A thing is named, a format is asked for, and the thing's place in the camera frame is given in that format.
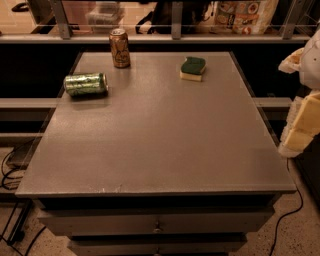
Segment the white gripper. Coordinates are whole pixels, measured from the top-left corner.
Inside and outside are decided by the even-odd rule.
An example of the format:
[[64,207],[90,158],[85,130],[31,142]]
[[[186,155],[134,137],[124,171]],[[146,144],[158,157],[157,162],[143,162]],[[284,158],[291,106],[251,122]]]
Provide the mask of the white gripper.
[[[287,56],[278,70],[292,74],[299,72],[300,83],[314,90],[320,89],[320,30],[306,43]],[[290,105],[278,152],[286,158],[301,154],[320,133],[320,92],[304,98],[296,96]]]

